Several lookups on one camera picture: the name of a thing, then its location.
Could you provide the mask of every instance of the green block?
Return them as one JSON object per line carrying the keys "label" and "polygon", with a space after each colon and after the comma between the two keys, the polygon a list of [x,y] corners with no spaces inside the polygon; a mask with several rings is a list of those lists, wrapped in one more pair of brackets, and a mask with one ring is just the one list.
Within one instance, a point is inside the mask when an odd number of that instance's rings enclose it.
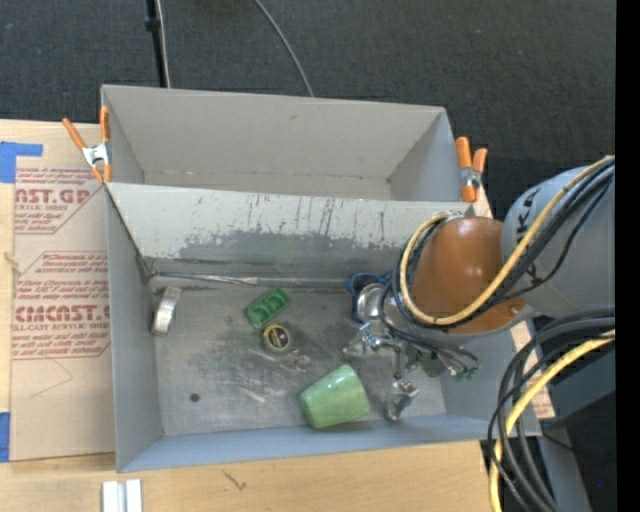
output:
{"label": "green block", "polygon": [[274,288],[247,308],[249,323],[259,329],[275,318],[290,303],[291,299],[281,288]]}

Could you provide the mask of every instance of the cardboard sheet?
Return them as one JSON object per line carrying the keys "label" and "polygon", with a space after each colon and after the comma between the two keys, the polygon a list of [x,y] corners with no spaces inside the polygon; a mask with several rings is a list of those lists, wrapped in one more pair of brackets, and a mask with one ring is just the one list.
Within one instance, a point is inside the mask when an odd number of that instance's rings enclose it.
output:
{"label": "cardboard sheet", "polygon": [[[77,128],[97,143],[97,126]],[[105,192],[61,123],[2,121],[0,140],[42,145],[40,157],[17,156],[15,185],[4,185],[15,232],[3,258],[14,277],[10,460],[112,451]]]}

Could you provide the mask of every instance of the black cable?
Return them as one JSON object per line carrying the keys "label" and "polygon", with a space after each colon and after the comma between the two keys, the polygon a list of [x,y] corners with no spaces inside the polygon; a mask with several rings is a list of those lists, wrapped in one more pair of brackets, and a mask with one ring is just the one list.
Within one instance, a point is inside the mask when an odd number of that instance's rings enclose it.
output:
{"label": "black cable", "polygon": [[[543,359],[539,360],[538,363],[536,363],[534,367],[531,368],[527,372],[527,374],[521,378],[521,381],[516,382],[516,384],[511,389],[507,390],[508,383],[511,380],[511,377],[515,371],[516,366],[519,364],[519,361],[522,361],[524,363],[526,359],[529,357],[531,351],[534,350],[541,343],[546,342],[547,339],[551,339],[553,337],[560,336],[560,335],[566,335],[567,332],[572,332],[572,331],[575,332],[576,325],[580,325],[581,328],[585,328],[585,327],[593,328],[594,326],[601,325],[604,320],[602,318],[596,318],[596,317],[606,317],[607,315],[610,316],[612,314],[613,313],[611,309],[597,310],[597,311],[590,312],[590,314],[587,314],[587,315],[585,315],[583,312],[580,312],[578,314],[567,316],[561,320],[551,322],[550,324],[545,326],[545,328],[541,329],[532,338],[532,340],[529,343],[527,343],[527,345],[525,345],[516,354],[516,356],[512,359],[509,366],[507,367],[507,370],[504,373],[504,376],[500,385],[500,391],[498,395],[499,397],[498,406],[489,423],[489,431],[487,436],[489,444],[491,444],[491,439],[493,437],[494,423],[498,418],[498,415],[502,407],[504,407],[508,399],[516,392],[516,389],[519,389],[519,387],[524,382],[529,380],[535,374],[535,372],[538,371],[546,363],[546,361],[549,360],[550,357],[555,355],[555,353],[557,353],[559,350],[562,350],[563,348],[565,348],[565,346],[560,347],[553,353],[548,354]],[[492,454],[493,462],[500,469],[501,467],[500,462],[495,457],[495,453],[493,450],[491,451],[491,454]]]}
{"label": "black cable", "polygon": [[[606,191],[606,189],[610,186],[611,180],[612,180],[612,175],[611,175],[611,173],[613,172],[611,170],[612,166],[613,166],[613,163],[604,165],[601,169],[597,170],[593,175],[588,176],[587,178],[585,178],[585,180],[580,182],[580,184],[576,185],[574,193],[569,196],[569,198],[563,205],[564,208],[551,220],[551,222],[544,229],[540,231],[540,234],[538,235],[538,237],[529,245],[525,254],[511,269],[511,272],[505,278],[501,287],[498,290],[496,290],[496,292],[482,306],[480,306],[470,317],[465,319],[466,321],[477,317],[478,315],[484,313],[485,311],[487,311],[491,307],[496,306],[497,304],[500,304],[507,300],[518,297],[526,292],[534,290],[535,288],[541,286],[543,283],[547,282],[552,277],[552,276],[547,276],[546,278],[542,280],[538,280],[536,283],[533,283],[526,290],[513,292],[507,295],[507,292],[513,286],[516,285],[516,283],[520,280],[520,278],[527,272],[527,270],[531,267],[534,261],[542,253],[542,251],[545,249],[548,242],[557,233],[557,231],[560,229],[562,224],[569,217],[571,217],[571,215],[573,215],[573,213],[575,213],[575,211],[578,208],[582,207],[586,201],[591,199],[591,197],[594,194],[601,191],[602,188],[604,188]],[[586,222],[588,216],[591,215],[591,212],[595,209],[597,204],[599,204],[603,196],[604,194],[601,194],[600,196],[598,196],[598,198],[596,198],[594,203],[592,203],[592,205],[589,207],[588,212],[582,215],[581,219],[579,220],[580,226],[582,226],[584,222]],[[564,261],[564,258],[566,257],[566,254],[568,253],[568,250],[577,232],[578,232],[577,229],[573,230],[573,234],[570,237],[570,240],[568,241],[567,244],[565,244],[563,253],[561,255],[561,259],[556,262],[556,265],[554,266],[554,270],[552,270],[553,274],[555,274],[558,268],[560,268],[560,264],[562,263],[562,261]]]}
{"label": "black cable", "polygon": [[153,53],[156,57],[156,68],[158,70],[158,78],[160,87],[166,89],[169,85],[169,77],[166,73],[166,65],[164,61],[164,48],[160,37],[162,23],[158,18],[158,10],[156,0],[147,0],[147,18],[144,21],[148,32],[151,32],[153,39]]}
{"label": "black cable", "polygon": [[[582,322],[583,323],[579,327],[576,327],[576,330],[571,333],[571,336],[572,336],[571,340],[575,340],[576,338],[583,338],[583,337],[584,338],[597,337],[602,334],[603,330],[613,327],[615,325],[615,319],[613,318],[596,319],[591,321],[583,320]],[[584,322],[590,322],[592,325],[587,329],[586,323]],[[555,339],[557,339],[559,336],[566,336],[566,335],[565,334],[557,335]],[[551,343],[553,339],[554,338],[547,340],[547,343]],[[544,356],[542,356],[539,361],[539,367],[542,367],[548,361],[551,361],[552,359],[554,359],[556,355],[566,352],[567,347],[572,344],[575,344],[575,342],[568,341],[564,345],[560,347],[556,347],[552,351],[550,351],[548,354],[545,354]],[[512,401],[514,404],[520,399],[520,396],[521,396],[520,391],[522,386],[526,381],[529,380],[529,378],[523,379],[522,373],[524,371],[524,363],[525,362],[523,360],[520,360],[519,363],[516,365],[516,369],[514,372],[514,377],[513,377],[514,393],[512,395]],[[529,470],[529,473],[531,474],[534,480],[534,485],[538,487],[539,491],[541,492],[541,494],[543,494],[544,497],[546,497],[548,500],[553,500],[551,495],[548,493],[547,486],[543,482],[535,462],[533,461],[533,456],[531,454],[531,450],[529,449],[529,444],[527,442],[527,436],[524,429],[524,421],[522,420],[522,418],[518,418],[518,420],[516,421],[515,427],[516,427],[517,439],[520,444],[525,466]]]}
{"label": "black cable", "polygon": [[[567,342],[563,346],[556,348],[549,354],[546,354],[542,357],[527,373],[526,375],[522,375],[521,371],[524,368],[524,363],[529,357],[530,353],[539,345],[546,343],[550,340],[557,339],[559,336],[566,336],[567,334],[572,334],[573,336],[580,335],[593,335],[594,329],[602,330],[610,327],[611,323],[615,323],[615,316],[611,318],[613,315],[612,310],[598,310],[593,312],[587,312],[586,314],[581,312],[575,315],[567,316],[558,321],[551,322],[543,329],[541,329],[532,340],[525,345],[512,359],[507,370],[504,373],[502,382],[500,384],[500,390],[498,394],[498,406],[491,417],[489,422],[489,429],[487,435],[487,441],[490,446],[490,454],[493,463],[496,465],[498,470],[500,471],[503,478],[506,473],[504,468],[502,467],[500,461],[497,460],[495,456],[495,445],[492,443],[493,439],[493,429],[496,420],[498,420],[499,427],[499,435],[500,440],[502,442],[504,448],[504,455],[507,462],[512,467],[512,470],[516,473],[518,481],[522,483],[522,486],[525,492],[529,495],[531,499],[534,500],[537,506],[541,508],[541,510],[555,510],[554,508],[549,509],[549,507],[545,504],[546,500],[544,500],[529,484],[524,472],[519,467],[515,457],[513,457],[513,453],[510,451],[510,440],[508,438],[508,433],[505,432],[504,429],[504,411],[503,407],[506,405],[509,398],[513,398],[514,403],[517,401],[516,396],[519,397],[519,390],[543,365],[545,365],[552,357],[557,355],[559,352],[566,351],[567,347],[575,342]],[[510,389],[508,388],[508,383],[511,380],[512,376],[514,377],[514,384]]]}
{"label": "black cable", "polygon": [[489,309],[489,308],[491,308],[493,306],[496,306],[497,304],[500,304],[502,302],[511,300],[511,299],[513,299],[515,297],[518,297],[518,296],[521,296],[521,295],[523,295],[525,293],[528,293],[528,292],[538,288],[539,286],[542,286],[547,281],[549,281],[556,274],[558,269],[561,267],[562,263],[564,262],[567,254],[569,252],[571,244],[573,243],[573,240],[576,237],[576,235],[578,234],[580,228],[584,225],[584,223],[587,221],[589,216],[593,213],[595,208],[600,204],[600,202],[602,201],[602,199],[606,195],[607,191],[609,190],[609,187],[611,186],[611,184],[612,184],[612,178],[608,178],[605,182],[603,182],[601,184],[598,184],[599,186],[597,187],[597,189],[592,191],[592,193],[595,193],[599,189],[602,188],[602,190],[600,190],[598,196],[592,201],[592,203],[589,206],[589,208],[583,213],[583,215],[578,220],[577,224],[574,226],[574,228],[571,231],[569,237],[567,238],[567,242],[565,243],[565,245],[564,245],[564,247],[563,247],[563,249],[561,251],[560,256],[558,257],[556,263],[554,264],[554,267],[549,272],[549,274],[547,274],[547,276],[545,276],[542,279],[539,279],[538,281],[536,281],[536,283],[532,284],[531,286],[529,286],[527,288],[524,288],[522,290],[513,292],[513,293],[511,293],[509,295],[505,295],[506,291],[509,290],[512,286],[514,286],[518,282],[518,280],[524,275],[526,270],[531,266],[531,264],[535,261],[535,259],[540,255],[540,253],[546,247],[546,244],[551,239],[551,237],[556,234],[557,228],[568,217],[570,217],[575,212],[575,210],[577,208],[581,207],[583,202],[585,202],[586,200],[588,200],[590,198],[590,195],[585,195],[585,196],[582,197],[581,201],[572,203],[570,205],[570,207],[567,208],[565,210],[565,212],[561,216],[558,216],[555,219],[554,223],[549,226],[549,229],[545,230],[543,236],[540,237],[538,240],[536,240],[536,242],[534,244],[532,244],[532,246],[530,247],[530,252],[527,252],[527,254],[518,262],[518,264],[516,264],[514,266],[514,269],[512,270],[510,275],[503,282],[503,284],[501,286],[501,290],[496,291],[496,293],[491,298],[489,298],[487,300],[487,302],[485,302],[485,304],[483,304],[478,309],[478,311],[476,313],[482,313],[482,312],[486,311],[487,309]]}
{"label": "black cable", "polygon": [[[422,252],[422,248],[427,243],[431,235],[435,232],[436,227],[439,226],[444,221],[445,219],[441,220],[440,222],[432,226],[431,229],[429,229],[427,232],[425,232],[422,235],[421,241],[419,242],[419,244],[416,244],[419,250],[413,252],[412,255],[410,256],[410,260],[409,260],[410,264],[407,267],[408,269],[411,267],[412,263],[414,263],[414,261],[417,259],[417,255],[419,255]],[[479,359],[472,352],[460,347],[455,347],[453,345],[449,345],[449,344],[434,340],[432,338],[428,338],[419,333],[413,333],[413,334],[409,333],[403,329],[400,329],[398,326],[394,325],[392,322],[389,321],[385,312],[385,302],[386,302],[387,296],[389,295],[389,292],[391,291],[395,305],[396,305],[396,309],[398,310],[398,312],[405,318],[405,320],[409,323],[409,325],[415,325],[416,323],[418,323],[417,320],[413,318],[411,313],[403,307],[402,296],[399,292],[399,267],[400,267],[400,261],[402,260],[402,255],[404,254],[405,249],[406,249],[406,244],[400,251],[400,255],[396,261],[396,264],[393,265],[392,267],[391,277],[389,279],[389,282],[385,286],[385,289],[380,296],[380,302],[378,304],[378,312],[379,312],[380,320],[387,326],[387,328],[392,332],[392,334],[409,341],[414,347],[418,349],[431,350],[433,352],[436,352],[437,354],[446,355],[446,357],[453,359],[457,364],[459,364],[463,368],[463,372],[469,371],[470,368],[466,364],[460,362],[456,356],[458,357],[461,356],[461,357],[466,357],[471,359],[472,361],[474,361],[474,367],[477,369],[479,366]]]}

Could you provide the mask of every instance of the blue tape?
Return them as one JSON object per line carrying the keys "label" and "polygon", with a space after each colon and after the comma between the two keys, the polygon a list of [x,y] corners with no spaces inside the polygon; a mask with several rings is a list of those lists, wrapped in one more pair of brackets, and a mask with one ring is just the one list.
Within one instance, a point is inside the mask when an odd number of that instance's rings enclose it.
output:
{"label": "blue tape", "polygon": [[0,462],[9,462],[9,413],[0,412]]}
{"label": "blue tape", "polygon": [[42,156],[42,144],[0,142],[0,183],[16,182],[16,161],[19,156]]}

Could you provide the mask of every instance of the floor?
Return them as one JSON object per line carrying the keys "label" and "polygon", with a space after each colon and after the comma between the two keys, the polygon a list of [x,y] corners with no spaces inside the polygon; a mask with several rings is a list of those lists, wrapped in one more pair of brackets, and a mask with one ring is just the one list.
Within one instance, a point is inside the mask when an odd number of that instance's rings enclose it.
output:
{"label": "floor", "polygon": [[[101,84],[160,86],[149,3],[0,0],[0,117],[95,122]],[[445,107],[454,136],[489,149],[499,220],[532,185],[615,153],[615,0],[154,5],[173,88]],[[594,512],[617,508],[615,418],[614,394],[569,428]]]}

